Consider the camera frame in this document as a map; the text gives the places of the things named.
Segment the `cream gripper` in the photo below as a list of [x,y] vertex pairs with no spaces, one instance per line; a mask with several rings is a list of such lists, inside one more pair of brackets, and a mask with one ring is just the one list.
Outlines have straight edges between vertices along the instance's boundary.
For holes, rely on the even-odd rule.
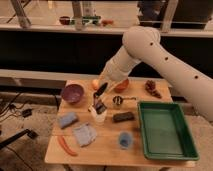
[[107,78],[99,79],[99,89],[94,93],[94,97],[104,99],[115,87],[117,82]]

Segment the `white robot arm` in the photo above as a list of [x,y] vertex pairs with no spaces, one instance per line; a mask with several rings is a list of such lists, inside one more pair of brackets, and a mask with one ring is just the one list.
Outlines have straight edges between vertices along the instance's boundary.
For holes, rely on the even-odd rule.
[[155,69],[208,121],[213,121],[213,79],[170,54],[160,44],[160,32],[133,26],[122,37],[122,46],[99,76],[110,92],[141,62]]

